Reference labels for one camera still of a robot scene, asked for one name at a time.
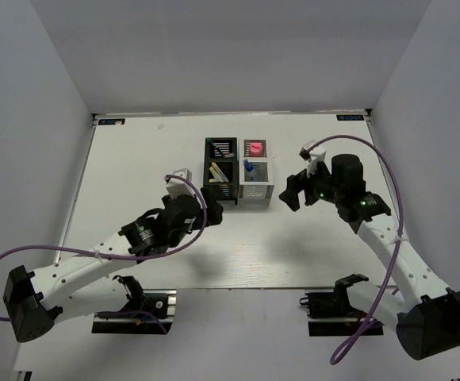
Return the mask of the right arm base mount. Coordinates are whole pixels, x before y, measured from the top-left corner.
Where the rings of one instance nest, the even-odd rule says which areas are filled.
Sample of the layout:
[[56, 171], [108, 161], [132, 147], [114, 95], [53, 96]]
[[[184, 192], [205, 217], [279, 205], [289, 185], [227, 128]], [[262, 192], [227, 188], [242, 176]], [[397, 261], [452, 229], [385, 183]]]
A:
[[342, 307], [331, 291], [306, 293], [299, 299], [306, 310], [310, 337], [349, 337], [355, 334], [366, 313], [353, 307]]

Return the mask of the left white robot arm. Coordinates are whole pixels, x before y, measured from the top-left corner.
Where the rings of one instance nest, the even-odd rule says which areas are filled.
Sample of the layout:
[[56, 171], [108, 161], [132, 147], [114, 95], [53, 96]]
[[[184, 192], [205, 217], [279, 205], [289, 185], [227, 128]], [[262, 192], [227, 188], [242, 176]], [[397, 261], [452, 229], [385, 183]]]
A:
[[191, 193], [163, 197], [163, 207], [139, 216], [97, 245], [89, 256], [72, 256], [57, 264], [13, 269], [3, 302], [19, 343], [37, 339], [62, 321], [88, 314], [103, 318], [167, 318], [167, 295], [147, 292], [126, 268], [177, 247], [204, 227], [219, 225], [223, 206], [208, 187], [202, 199]]

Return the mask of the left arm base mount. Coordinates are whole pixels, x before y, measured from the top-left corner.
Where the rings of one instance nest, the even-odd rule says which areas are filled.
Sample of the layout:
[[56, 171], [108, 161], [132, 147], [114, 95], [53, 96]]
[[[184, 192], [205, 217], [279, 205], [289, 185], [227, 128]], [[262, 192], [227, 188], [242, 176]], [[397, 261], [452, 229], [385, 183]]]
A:
[[177, 291], [145, 291], [119, 310], [94, 315], [94, 334], [166, 335], [174, 320]]

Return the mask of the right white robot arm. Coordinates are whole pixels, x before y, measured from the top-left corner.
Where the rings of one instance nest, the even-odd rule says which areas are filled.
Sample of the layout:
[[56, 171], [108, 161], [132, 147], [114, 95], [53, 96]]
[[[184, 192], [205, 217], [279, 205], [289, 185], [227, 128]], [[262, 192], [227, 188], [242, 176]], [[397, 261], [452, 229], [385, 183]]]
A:
[[378, 194], [366, 189], [356, 155], [334, 156], [330, 167], [323, 159], [311, 160], [308, 168], [287, 178], [279, 198], [297, 211], [300, 193], [308, 206], [319, 200], [334, 204], [381, 263], [393, 268], [391, 278], [400, 293], [384, 293], [373, 316], [395, 331], [410, 357], [422, 360], [460, 346], [460, 291], [449, 287], [399, 238], [398, 220]]

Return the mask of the pink cap candy tube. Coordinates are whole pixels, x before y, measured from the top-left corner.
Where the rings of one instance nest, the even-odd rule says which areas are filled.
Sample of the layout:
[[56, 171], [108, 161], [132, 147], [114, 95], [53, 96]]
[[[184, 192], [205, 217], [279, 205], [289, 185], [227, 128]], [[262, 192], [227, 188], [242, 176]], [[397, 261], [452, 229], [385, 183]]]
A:
[[248, 147], [249, 157], [264, 157], [264, 147], [261, 142], [251, 142]]

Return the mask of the green gel pen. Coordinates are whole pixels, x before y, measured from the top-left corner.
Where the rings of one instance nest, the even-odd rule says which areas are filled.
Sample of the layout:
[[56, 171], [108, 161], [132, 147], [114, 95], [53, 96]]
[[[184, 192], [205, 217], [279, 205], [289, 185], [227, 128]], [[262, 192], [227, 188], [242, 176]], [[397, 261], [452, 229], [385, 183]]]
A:
[[213, 151], [215, 152], [215, 155], [221, 158], [225, 157], [224, 152], [213, 142], [213, 140], [209, 137], [205, 138], [205, 141], [209, 143], [209, 145], [213, 148]]

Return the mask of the blue spray bottle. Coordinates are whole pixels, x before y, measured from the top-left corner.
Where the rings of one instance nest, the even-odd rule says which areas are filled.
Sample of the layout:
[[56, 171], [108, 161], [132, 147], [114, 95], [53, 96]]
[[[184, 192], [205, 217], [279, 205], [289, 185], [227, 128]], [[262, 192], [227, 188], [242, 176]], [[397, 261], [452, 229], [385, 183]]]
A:
[[256, 170], [253, 163], [249, 160], [243, 161], [244, 178], [247, 182], [257, 181], [259, 179], [259, 172]]

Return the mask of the white marker yellow cap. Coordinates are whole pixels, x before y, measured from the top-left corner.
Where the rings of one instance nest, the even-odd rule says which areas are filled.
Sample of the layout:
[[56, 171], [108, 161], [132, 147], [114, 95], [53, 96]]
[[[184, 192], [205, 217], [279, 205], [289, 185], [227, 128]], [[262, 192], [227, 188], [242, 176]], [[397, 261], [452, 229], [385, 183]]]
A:
[[213, 178], [214, 178], [218, 183], [223, 182], [223, 180], [220, 178], [220, 176], [217, 174], [217, 172], [215, 171], [215, 169], [214, 169], [213, 167], [210, 167], [210, 168], [209, 168], [209, 171], [211, 172], [211, 174], [213, 175]]

